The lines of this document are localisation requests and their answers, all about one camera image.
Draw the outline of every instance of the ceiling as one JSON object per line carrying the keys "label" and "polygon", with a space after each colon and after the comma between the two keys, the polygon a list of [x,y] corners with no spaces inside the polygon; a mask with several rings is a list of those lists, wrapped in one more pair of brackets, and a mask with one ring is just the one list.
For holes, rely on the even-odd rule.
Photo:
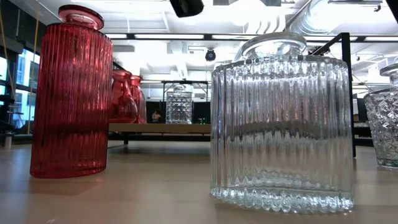
{"label": "ceiling", "polygon": [[[36,17],[37,0],[11,0],[25,12]],[[215,1],[205,0],[203,12],[189,18],[178,18],[168,1],[154,0],[40,0],[39,18],[44,24],[60,22],[58,8],[64,4],[79,4],[100,13],[105,20],[101,32],[111,33],[212,33],[212,34],[262,34],[282,31],[289,19],[308,0],[295,0],[282,7],[267,7],[260,0],[238,0],[229,6],[215,6]],[[327,10],[318,24],[332,24],[327,34],[350,32],[352,35],[397,35],[398,25],[386,3],[375,12],[375,6],[347,6]],[[237,41],[181,41],[181,40],[114,40],[115,59],[127,70],[144,78],[153,75],[170,75],[175,70],[212,71],[214,66],[232,60],[241,42]],[[190,46],[203,50],[189,50]],[[214,49],[216,60],[205,60],[206,49]],[[388,54],[395,57],[397,44],[351,45],[353,64],[363,63],[373,56]],[[340,58],[341,45],[331,47],[331,57]],[[354,71],[358,77],[367,78],[369,66]]]}

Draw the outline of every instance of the wooden shelf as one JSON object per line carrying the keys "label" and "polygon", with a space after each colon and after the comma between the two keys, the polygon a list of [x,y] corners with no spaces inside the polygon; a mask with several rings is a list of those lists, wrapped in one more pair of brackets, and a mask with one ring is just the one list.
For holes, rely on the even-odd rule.
{"label": "wooden shelf", "polygon": [[109,131],[210,134],[210,124],[109,124]]}

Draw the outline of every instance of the ribbed glass vase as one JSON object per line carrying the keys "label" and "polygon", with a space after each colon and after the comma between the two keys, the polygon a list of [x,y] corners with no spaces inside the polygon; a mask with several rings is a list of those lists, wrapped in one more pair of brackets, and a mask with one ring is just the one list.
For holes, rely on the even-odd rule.
{"label": "ribbed glass vase", "polygon": [[67,5],[59,14],[67,23],[47,26],[40,56],[30,174],[41,178],[106,167],[112,43],[96,12]]}
{"label": "ribbed glass vase", "polygon": [[212,73],[211,194],[275,212],[353,207],[348,69],[270,55]]}

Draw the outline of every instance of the textured glass jar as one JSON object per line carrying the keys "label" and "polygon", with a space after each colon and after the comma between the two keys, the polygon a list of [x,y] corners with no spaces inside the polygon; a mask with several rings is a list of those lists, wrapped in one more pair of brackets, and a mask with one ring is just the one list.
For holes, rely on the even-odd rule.
{"label": "textured glass jar", "polygon": [[113,70],[110,123],[134,123],[138,118],[136,102],[130,91],[131,73]]}
{"label": "textured glass jar", "polygon": [[30,174],[76,177],[106,167],[112,43],[81,6],[59,9],[42,40]]}
{"label": "textured glass jar", "polygon": [[192,93],[185,86],[176,85],[174,91],[167,92],[167,124],[192,124]]}
{"label": "textured glass jar", "polygon": [[212,84],[214,197],[275,212],[352,208],[353,151],[344,62],[269,55],[217,67]]}
{"label": "textured glass jar", "polygon": [[377,163],[398,169],[398,63],[380,70],[390,77],[390,88],[367,94],[365,99]]}
{"label": "textured glass jar", "polygon": [[146,124],[147,122],[147,108],[144,94],[139,87],[141,83],[141,77],[139,75],[132,75],[130,79],[130,91],[134,102],[136,102],[138,110],[138,118],[135,123]]}

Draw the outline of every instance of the white ceiling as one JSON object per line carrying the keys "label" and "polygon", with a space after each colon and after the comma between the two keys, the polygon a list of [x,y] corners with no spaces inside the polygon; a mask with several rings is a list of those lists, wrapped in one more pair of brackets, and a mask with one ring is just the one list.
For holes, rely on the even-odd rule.
{"label": "white ceiling", "polygon": [[[36,16],[36,0],[11,0],[25,12]],[[238,0],[230,6],[213,6],[213,0],[206,0],[205,9],[195,17],[178,18],[168,1],[150,0],[40,0],[40,21],[44,24],[60,22],[58,8],[65,4],[79,4],[100,13],[105,20],[104,33],[255,33],[257,30],[274,32],[282,30],[288,21],[308,0],[295,0],[295,4],[283,7],[265,7],[260,0]],[[389,8],[383,4],[379,12],[374,7],[352,7],[349,14],[329,12],[330,20],[336,17],[344,21],[330,34],[350,32],[353,35],[397,35],[398,25]],[[206,62],[205,52],[168,54],[170,41],[114,40],[114,45],[134,46],[134,52],[115,52],[114,56],[122,66],[144,77],[151,74],[170,74],[183,62],[187,70],[213,70],[216,63],[233,59],[240,42],[227,41],[179,41],[180,45],[196,45],[214,48],[215,62]],[[352,44],[353,58],[357,55],[397,54],[397,44]],[[341,45],[331,47],[331,57],[341,57]],[[362,69],[358,76],[365,74]]]}

